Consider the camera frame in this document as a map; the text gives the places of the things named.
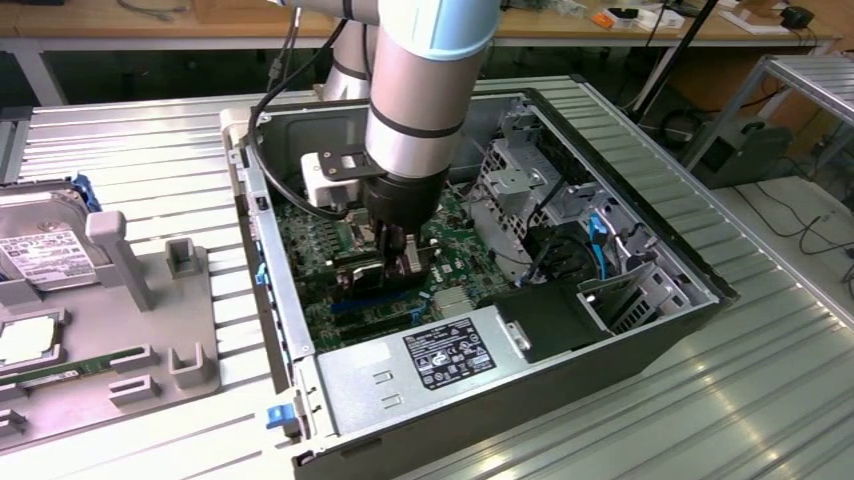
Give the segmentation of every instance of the hard drive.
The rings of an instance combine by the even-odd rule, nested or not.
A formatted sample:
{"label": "hard drive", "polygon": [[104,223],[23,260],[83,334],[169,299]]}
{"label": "hard drive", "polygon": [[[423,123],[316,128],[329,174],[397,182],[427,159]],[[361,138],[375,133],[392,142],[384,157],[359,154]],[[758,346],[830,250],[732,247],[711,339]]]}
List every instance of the hard drive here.
{"label": "hard drive", "polygon": [[0,275],[27,279],[41,291],[96,282],[109,264],[85,237],[85,218],[99,211],[85,177],[0,186]]}

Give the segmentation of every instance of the power supply label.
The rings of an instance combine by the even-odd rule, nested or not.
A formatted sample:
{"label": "power supply label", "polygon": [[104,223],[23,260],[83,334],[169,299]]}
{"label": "power supply label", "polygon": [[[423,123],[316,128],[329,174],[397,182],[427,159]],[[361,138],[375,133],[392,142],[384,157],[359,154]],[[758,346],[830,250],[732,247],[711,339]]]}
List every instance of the power supply label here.
{"label": "power supply label", "polygon": [[470,318],[403,337],[421,384],[436,390],[495,368]]}
{"label": "power supply label", "polygon": [[92,261],[71,230],[2,238],[0,251],[35,286],[95,273]]}

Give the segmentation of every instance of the corrugated metal table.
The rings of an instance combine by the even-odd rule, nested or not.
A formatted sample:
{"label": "corrugated metal table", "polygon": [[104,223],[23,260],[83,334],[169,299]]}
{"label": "corrugated metal table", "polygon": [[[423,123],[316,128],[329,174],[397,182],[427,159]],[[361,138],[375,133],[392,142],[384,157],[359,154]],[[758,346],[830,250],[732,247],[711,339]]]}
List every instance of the corrugated metal table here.
{"label": "corrugated metal table", "polygon": [[[742,299],[642,375],[407,478],[847,478],[854,337],[839,317],[595,90],[566,78],[490,80],[478,88],[514,87],[543,92]],[[0,472],[28,479],[287,478],[283,445],[273,445],[281,438],[255,415],[272,387],[216,115],[255,98],[36,111],[23,177],[84,171],[101,202],[128,216],[136,252],[181,235],[212,250],[224,388],[6,454]],[[293,93],[280,101],[311,98]]]}
{"label": "corrugated metal table", "polygon": [[730,99],[711,127],[704,129],[684,155],[684,165],[694,168],[711,147],[720,128],[735,118],[740,106],[750,99],[767,75],[788,88],[770,100],[759,112],[767,118],[774,108],[792,92],[800,93],[842,120],[847,127],[839,139],[822,152],[816,169],[832,158],[854,139],[854,59],[838,55],[779,55],[762,57],[742,87]]}

